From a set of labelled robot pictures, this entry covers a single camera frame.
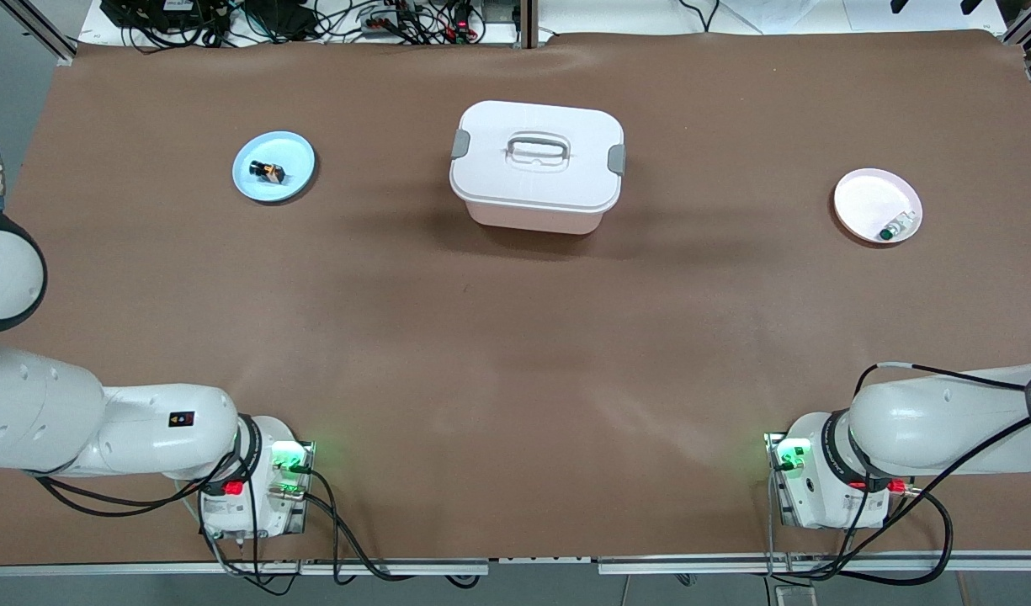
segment brown table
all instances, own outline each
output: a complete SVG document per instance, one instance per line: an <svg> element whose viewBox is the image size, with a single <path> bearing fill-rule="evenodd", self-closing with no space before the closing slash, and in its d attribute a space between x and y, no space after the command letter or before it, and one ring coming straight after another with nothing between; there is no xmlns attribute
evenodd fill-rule
<svg viewBox="0 0 1031 606"><path fill-rule="evenodd" d="M446 165L481 99L620 120L628 172L598 231L466 215ZM277 128L312 142L319 174L266 208L229 167ZM834 224L833 186L862 166L923 197L910 241L868 248ZM51 277L0 342L284 419L385 558L760 552L764 431L846 406L874 361L1031 361L1031 85L983 32L84 46L8 213ZM1031 475L939 493L957 548L1031 549ZM937 548L924 515L876 548ZM323 558L328 533L315 516L264 556ZM184 507L96 520L0 471L0 564L137 561L208 554Z"/></svg>

